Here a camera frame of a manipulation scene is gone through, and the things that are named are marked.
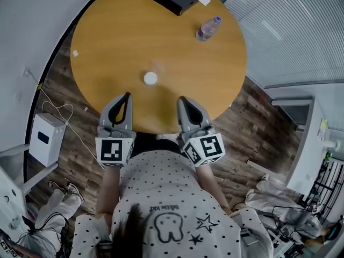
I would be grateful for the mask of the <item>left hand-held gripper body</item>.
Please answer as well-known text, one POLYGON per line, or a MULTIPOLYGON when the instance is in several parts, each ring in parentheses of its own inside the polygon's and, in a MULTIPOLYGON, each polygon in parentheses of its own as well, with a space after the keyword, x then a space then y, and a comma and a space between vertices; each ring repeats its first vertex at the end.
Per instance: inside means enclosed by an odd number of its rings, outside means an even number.
POLYGON ((131 157, 136 133, 113 127, 98 126, 95 138, 97 161, 104 167, 125 167, 131 157))

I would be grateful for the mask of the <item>plastic water bottle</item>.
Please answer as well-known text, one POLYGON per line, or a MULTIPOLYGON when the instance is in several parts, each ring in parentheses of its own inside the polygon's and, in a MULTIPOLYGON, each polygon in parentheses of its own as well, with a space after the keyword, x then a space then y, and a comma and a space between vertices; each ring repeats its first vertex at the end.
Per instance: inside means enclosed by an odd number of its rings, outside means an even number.
POLYGON ((201 25, 201 27, 196 32, 196 39, 199 41, 207 41, 216 32, 221 24, 221 18, 216 16, 201 25))

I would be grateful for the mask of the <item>small white device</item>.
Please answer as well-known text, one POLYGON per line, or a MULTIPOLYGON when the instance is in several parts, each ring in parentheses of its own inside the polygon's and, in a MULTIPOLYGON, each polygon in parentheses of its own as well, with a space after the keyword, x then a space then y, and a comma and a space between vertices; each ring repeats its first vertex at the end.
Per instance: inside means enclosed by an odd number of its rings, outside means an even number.
POLYGON ((325 148, 335 150, 336 152, 339 150, 340 146, 341 146, 340 140, 335 140, 335 141, 325 140, 324 141, 325 148))

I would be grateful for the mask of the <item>grey window blinds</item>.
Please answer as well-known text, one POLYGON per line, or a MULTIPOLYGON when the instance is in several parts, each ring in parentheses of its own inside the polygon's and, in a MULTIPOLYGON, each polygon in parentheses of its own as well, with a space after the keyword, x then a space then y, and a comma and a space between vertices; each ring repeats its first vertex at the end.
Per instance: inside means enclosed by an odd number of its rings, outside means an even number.
POLYGON ((344 81, 344 0, 226 0, 263 87, 344 81))

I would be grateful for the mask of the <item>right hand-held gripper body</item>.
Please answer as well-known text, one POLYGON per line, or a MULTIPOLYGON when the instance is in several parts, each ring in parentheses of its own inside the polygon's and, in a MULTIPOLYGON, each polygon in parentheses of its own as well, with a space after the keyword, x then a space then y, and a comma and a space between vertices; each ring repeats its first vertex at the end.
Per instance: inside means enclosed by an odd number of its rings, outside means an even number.
POLYGON ((194 167, 212 164, 225 155, 222 136, 213 126, 181 132, 177 142, 194 167))

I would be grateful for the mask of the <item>black metal rack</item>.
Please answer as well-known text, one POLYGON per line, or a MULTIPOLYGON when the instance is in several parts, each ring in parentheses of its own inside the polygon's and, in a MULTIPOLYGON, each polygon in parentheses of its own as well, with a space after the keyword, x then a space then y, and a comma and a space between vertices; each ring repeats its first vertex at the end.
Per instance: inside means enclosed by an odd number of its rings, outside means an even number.
POLYGON ((309 198, 316 199, 320 211, 317 213, 322 223, 330 214, 344 186, 344 161, 331 159, 321 166, 317 180, 310 191, 309 198))

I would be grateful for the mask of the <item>person's left forearm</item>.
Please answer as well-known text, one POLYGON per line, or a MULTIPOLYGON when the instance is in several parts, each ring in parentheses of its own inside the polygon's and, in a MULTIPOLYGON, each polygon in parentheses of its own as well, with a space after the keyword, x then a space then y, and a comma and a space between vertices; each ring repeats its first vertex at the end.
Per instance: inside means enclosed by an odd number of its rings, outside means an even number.
POLYGON ((96 217, 112 216, 119 202, 120 168, 106 167, 96 203, 96 217))

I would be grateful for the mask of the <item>white box appliance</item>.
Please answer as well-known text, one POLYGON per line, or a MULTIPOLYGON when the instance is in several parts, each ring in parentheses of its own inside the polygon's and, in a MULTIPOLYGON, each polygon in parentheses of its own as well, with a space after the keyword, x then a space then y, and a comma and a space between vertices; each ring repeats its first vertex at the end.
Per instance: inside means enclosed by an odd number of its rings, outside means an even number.
POLYGON ((30 137, 29 154, 45 167, 56 163, 66 125, 50 113, 37 113, 30 137))

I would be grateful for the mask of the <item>person's dark trousers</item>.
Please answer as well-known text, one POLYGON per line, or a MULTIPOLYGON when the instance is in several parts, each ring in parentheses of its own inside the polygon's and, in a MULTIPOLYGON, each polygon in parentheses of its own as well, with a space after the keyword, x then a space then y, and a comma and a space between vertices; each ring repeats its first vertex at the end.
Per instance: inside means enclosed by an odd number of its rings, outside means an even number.
POLYGON ((134 141, 131 158, 150 151, 170 151, 182 155, 178 144, 168 139, 156 139, 155 137, 139 137, 134 141))

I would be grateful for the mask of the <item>clear plastic cup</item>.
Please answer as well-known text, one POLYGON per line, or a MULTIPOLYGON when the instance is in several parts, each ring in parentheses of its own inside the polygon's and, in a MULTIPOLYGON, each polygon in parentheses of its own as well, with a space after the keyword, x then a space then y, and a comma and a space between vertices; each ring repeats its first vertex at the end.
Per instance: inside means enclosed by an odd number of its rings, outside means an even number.
POLYGON ((145 75, 144 75, 144 83, 146 85, 155 85, 157 83, 157 74, 155 72, 147 72, 145 75))

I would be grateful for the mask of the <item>white desk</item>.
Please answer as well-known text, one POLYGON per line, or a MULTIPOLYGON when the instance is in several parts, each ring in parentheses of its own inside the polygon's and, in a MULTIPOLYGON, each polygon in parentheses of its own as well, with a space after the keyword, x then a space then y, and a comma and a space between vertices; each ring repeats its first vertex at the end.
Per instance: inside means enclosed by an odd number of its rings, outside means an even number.
POLYGON ((54 163, 35 174, 23 184, 19 184, 0 164, 0 228, 14 241, 27 231, 23 217, 28 218, 26 195, 31 189, 58 167, 54 163))
POLYGON ((286 175, 272 174, 288 189, 308 195, 326 154, 324 141, 328 140, 328 127, 325 131, 319 128, 321 119, 326 119, 325 115, 315 99, 274 100, 271 104, 291 106, 293 109, 308 107, 305 128, 290 170, 286 175))

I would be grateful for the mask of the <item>person's white dotted shirt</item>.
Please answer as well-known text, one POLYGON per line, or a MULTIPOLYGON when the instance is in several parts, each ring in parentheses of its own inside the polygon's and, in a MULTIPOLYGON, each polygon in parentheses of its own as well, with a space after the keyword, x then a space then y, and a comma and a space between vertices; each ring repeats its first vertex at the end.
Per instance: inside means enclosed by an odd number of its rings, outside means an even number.
POLYGON ((139 154, 119 186, 112 216, 76 218, 70 258, 273 258, 257 213, 227 215, 182 155, 139 154))

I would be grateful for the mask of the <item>person's right forearm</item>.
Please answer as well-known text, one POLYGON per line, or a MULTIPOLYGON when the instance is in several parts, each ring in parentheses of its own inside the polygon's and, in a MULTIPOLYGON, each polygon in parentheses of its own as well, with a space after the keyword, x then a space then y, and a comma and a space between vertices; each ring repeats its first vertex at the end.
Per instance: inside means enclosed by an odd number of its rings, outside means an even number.
POLYGON ((232 214, 232 210, 223 194, 216 178, 212 172, 210 165, 203 165, 195 168, 196 176, 200 187, 210 193, 218 202, 220 207, 227 215, 232 214))

